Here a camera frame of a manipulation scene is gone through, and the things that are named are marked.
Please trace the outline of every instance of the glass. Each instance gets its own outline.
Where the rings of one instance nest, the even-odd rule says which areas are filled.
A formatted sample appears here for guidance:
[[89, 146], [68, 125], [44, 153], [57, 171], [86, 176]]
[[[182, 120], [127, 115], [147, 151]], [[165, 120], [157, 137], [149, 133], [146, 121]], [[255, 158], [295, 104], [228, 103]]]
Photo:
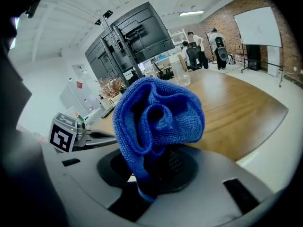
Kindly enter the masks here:
[[189, 86], [190, 85], [190, 75], [189, 75], [187, 68], [184, 68], [180, 61], [172, 63], [171, 67], [172, 67], [172, 71], [174, 73], [176, 82], [183, 87]]

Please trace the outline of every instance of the wooden table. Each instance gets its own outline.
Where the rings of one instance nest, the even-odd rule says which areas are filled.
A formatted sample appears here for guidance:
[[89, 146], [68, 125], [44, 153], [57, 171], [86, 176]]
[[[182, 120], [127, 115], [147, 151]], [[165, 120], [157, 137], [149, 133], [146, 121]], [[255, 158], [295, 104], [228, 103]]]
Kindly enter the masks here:
[[[272, 96], [234, 77], [205, 69], [190, 72], [190, 76], [187, 88], [200, 98], [206, 125], [201, 140], [186, 145], [236, 161], [259, 147], [288, 112]], [[114, 133], [112, 113], [92, 129]]]

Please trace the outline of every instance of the black pants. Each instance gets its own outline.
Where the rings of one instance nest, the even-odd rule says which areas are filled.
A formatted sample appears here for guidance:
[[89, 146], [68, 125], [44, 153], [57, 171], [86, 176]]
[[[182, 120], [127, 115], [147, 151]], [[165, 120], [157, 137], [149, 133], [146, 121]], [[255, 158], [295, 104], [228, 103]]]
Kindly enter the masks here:
[[225, 68], [226, 67], [226, 61], [221, 60], [221, 58], [219, 56], [219, 53], [218, 53], [218, 49], [216, 49], [214, 51], [214, 53], [216, 54], [216, 57], [217, 57], [218, 69]]
[[205, 69], [207, 69], [208, 68], [208, 60], [205, 56], [204, 51], [200, 52], [199, 57], [200, 57], [200, 60], [202, 61], [202, 65], [204, 66]]

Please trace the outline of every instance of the blue microfiber cloth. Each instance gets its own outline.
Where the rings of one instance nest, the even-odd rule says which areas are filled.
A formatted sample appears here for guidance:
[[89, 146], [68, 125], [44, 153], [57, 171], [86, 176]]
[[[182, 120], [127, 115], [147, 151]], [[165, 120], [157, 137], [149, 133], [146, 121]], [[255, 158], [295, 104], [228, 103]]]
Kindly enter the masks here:
[[147, 77], [137, 80], [123, 94], [114, 111], [113, 125], [140, 195], [154, 201], [157, 183], [144, 166], [152, 166], [167, 145], [197, 142], [202, 137], [205, 119], [194, 93], [177, 84]]

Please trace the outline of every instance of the whiteboard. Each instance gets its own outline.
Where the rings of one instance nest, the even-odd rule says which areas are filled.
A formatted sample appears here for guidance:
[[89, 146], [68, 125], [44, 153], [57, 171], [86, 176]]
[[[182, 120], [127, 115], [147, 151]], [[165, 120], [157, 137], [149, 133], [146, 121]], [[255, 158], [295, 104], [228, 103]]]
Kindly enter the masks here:
[[281, 47], [281, 37], [271, 7], [254, 9], [234, 16], [242, 44]]

